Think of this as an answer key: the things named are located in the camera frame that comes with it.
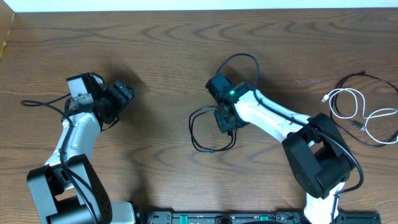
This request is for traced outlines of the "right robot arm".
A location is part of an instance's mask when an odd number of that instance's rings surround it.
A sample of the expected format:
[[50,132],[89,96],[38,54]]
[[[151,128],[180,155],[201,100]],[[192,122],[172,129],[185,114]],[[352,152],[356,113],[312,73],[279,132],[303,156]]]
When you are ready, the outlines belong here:
[[337,204],[356,161],[331,118],[288,110],[243,82],[207,83],[221,111],[222,131],[253,124],[278,140],[301,188],[306,191],[304,216],[310,223],[333,223]]

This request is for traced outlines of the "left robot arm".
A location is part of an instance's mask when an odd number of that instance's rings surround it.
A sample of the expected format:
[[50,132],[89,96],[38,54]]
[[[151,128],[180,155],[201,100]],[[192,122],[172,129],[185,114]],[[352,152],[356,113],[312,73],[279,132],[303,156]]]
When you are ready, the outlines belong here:
[[42,223],[137,223],[131,202],[112,201],[91,158],[101,132],[119,121],[134,90],[116,81],[106,85],[96,73],[67,78],[63,131],[53,154],[31,170],[27,185]]

